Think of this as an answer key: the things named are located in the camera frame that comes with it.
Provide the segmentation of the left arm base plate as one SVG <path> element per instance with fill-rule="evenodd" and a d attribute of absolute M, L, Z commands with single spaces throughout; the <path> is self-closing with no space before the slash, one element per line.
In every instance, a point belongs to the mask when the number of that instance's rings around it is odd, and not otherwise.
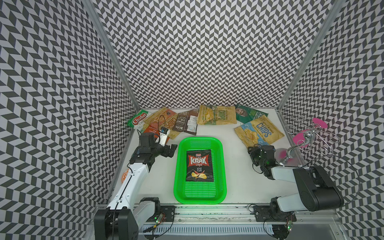
<path fill-rule="evenodd" d="M 147 223 L 159 222 L 160 220 L 162 220 L 162 222 L 171 223 L 174 221 L 175 212 L 176 206 L 161 206 L 160 210 L 147 220 Z"/>

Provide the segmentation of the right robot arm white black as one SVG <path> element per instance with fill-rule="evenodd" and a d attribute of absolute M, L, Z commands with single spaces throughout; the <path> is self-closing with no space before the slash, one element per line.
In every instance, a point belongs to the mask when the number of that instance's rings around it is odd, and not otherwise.
<path fill-rule="evenodd" d="M 275 149 L 271 145 L 248 147 L 253 165 L 269 180 L 294 183 L 298 192 L 274 197 L 268 206 L 254 206 L 258 222 L 266 219 L 282 221 L 295 212 L 337 209 L 345 205 L 345 200 L 328 173 L 321 166 L 292 167 L 286 163 L 293 159 L 289 149 Z"/>

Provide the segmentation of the yellow blue Chips bag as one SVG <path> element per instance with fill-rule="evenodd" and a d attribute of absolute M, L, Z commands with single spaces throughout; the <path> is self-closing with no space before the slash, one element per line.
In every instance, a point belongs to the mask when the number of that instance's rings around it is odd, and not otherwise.
<path fill-rule="evenodd" d="M 272 145 L 285 136 L 266 116 L 235 128 L 235 133 L 247 148 L 254 145 Z"/>

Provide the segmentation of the black Krax chips bag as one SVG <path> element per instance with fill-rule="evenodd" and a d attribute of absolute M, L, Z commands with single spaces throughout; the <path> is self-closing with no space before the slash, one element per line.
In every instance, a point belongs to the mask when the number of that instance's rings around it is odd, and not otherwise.
<path fill-rule="evenodd" d="M 187 182 L 214 182 L 211 150 L 187 151 Z"/>

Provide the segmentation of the yellow green Chips bag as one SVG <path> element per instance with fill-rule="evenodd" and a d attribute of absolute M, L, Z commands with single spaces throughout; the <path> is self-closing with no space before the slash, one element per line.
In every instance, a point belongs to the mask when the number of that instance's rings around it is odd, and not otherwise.
<path fill-rule="evenodd" d="M 236 123 L 236 108 L 234 106 L 200 105 L 198 125 L 231 125 Z"/>

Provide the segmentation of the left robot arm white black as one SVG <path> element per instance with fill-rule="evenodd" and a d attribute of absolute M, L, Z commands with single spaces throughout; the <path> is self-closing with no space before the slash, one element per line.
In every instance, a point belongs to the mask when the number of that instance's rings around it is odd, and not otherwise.
<path fill-rule="evenodd" d="M 158 156 L 172 158 L 176 144 L 166 145 L 167 136 L 161 134 L 155 139 L 154 133 L 143 133 L 139 146 L 133 152 L 122 186 L 105 209 L 97 210 L 94 217 L 96 240 L 136 240 L 140 228 L 148 219 L 160 214 L 161 204 L 157 197 L 143 198 L 135 208 L 140 188 L 149 175 Z"/>

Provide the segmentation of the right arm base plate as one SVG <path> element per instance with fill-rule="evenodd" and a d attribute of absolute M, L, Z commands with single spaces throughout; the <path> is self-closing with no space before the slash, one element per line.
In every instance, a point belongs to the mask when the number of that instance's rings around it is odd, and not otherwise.
<path fill-rule="evenodd" d="M 273 209 L 266 205 L 253 206 L 254 215 L 257 222 L 296 222 L 297 218 L 294 212 L 281 212 L 279 209 Z"/>

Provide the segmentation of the green plastic basket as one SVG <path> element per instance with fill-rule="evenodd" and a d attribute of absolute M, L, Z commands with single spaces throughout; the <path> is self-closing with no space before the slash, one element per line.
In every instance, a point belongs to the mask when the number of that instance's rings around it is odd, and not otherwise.
<path fill-rule="evenodd" d="M 223 145 L 216 138 L 189 137 L 178 147 L 174 196 L 181 204 L 220 204 L 227 195 Z"/>

